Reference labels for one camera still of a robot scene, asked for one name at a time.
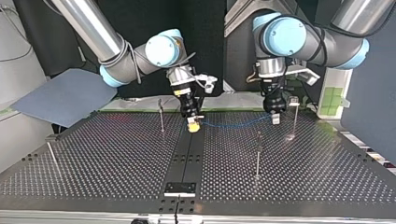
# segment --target blue cable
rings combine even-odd
[[[249,126],[249,125],[252,125],[252,124],[254,124],[254,123],[256,123],[256,122],[258,122],[258,121],[260,121],[260,120],[268,119],[268,118],[271,118],[271,115],[267,114],[267,115],[265,115],[265,116],[263,116],[263,117],[261,117],[261,118],[259,118],[259,119],[254,119],[254,120],[248,121],[248,122],[246,122],[246,123],[241,123],[241,124],[224,124],[224,125],[217,125],[217,124],[211,124],[211,123],[208,123],[208,122],[202,122],[202,123],[203,123],[204,125],[207,125],[207,126],[209,126],[209,127],[214,127],[214,128],[243,128],[243,127],[247,127],[247,126]]]

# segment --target gray sheet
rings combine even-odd
[[[396,17],[369,38],[366,62],[354,70],[341,124],[396,164]]]
[[[22,97],[11,108],[23,114],[70,127],[106,105],[117,89],[94,73],[69,69]]]

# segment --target white wall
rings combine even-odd
[[[0,4],[14,7],[11,0]],[[0,12],[0,61],[22,56],[29,45],[7,22]],[[23,31],[19,17],[8,16]],[[0,173],[21,157],[45,144],[45,137],[52,133],[50,124],[19,112],[5,109],[46,81],[44,72],[32,50],[28,55],[10,62],[0,62]]]

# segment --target perforated metal table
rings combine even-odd
[[[262,115],[214,112],[205,121],[219,126]],[[179,114],[165,114],[164,122],[162,133],[155,113],[83,120],[49,142],[53,155],[43,146],[0,174],[0,220],[26,210],[396,219],[396,177],[310,114],[299,115],[291,141],[291,113],[277,126],[264,119],[243,127],[204,126],[196,134],[186,131]],[[196,196],[164,197],[170,182],[195,183]]]

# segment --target vertical pin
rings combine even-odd
[[[59,168],[58,161],[56,160],[55,153],[53,153],[52,145],[50,144],[50,142],[47,142],[47,146],[49,147],[50,155],[53,159],[53,162],[55,163],[56,169],[58,170],[59,177],[62,178],[61,169]]]
[[[260,155],[262,154],[262,132],[257,132],[257,160],[256,160],[256,180],[260,179]]]
[[[289,100],[289,106],[295,106],[296,107],[296,112],[294,115],[294,123],[293,123],[293,130],[291,131],[290,134],[286,136],[286,140],[291,141],[295,138],[296,136],[296,126],[297,126],[297,116],[298,116],[298,108],[300,106],[299,99],[297,96],[291,96]]]
[[[165,132],[165,128],[163,127],[163,106],[162,106],[162,100],[158,100],[158,107],[160,108],[160,119],[161,119],[161,132]]]

